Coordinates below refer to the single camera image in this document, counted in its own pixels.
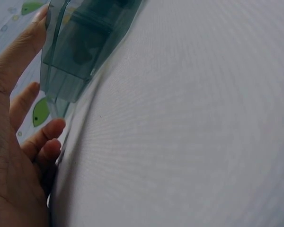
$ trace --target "white cloth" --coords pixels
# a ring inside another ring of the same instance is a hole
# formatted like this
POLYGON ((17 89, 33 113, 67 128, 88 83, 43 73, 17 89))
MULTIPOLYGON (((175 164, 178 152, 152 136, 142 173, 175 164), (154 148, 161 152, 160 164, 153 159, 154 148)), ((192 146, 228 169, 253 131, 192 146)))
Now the white cloth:
POLYGON ((55 226, 284 227, 284 0, 149 0, 95 87, 55 226))

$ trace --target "skin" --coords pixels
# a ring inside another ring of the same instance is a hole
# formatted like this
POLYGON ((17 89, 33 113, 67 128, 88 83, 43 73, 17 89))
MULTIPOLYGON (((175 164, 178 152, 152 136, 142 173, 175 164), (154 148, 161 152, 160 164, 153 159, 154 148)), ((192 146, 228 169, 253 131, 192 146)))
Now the skin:
POLYGON ((19 144, 16 132, 38 95, 30 84, 11 103, 19 77, 45 42, 47 7, 0 56, 0 227, 48 227, 51 190, 65 122, 55 119, 19 144))

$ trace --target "clear plastic bottle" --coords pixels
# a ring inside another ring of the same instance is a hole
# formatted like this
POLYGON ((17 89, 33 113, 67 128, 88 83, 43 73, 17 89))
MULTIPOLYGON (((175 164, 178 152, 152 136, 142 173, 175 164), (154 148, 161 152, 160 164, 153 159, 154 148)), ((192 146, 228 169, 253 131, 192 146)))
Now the clear plastic bottle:
POLYGON ((64 117, 126 35, 142 0, 52 0, 40 84, 53 117, 64 117))

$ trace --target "fingernail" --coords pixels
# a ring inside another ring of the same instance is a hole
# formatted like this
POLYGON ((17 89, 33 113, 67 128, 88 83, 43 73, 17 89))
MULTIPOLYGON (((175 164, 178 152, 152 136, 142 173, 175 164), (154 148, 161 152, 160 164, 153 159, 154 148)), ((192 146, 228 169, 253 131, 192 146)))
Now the fingernail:
POLYGON ((46 4, 41 10, 39 10, 39 12, 36 13, 36 15, 33 18, 33 22, 39 22, 46 17, 48 6, 49 4, 46 4))

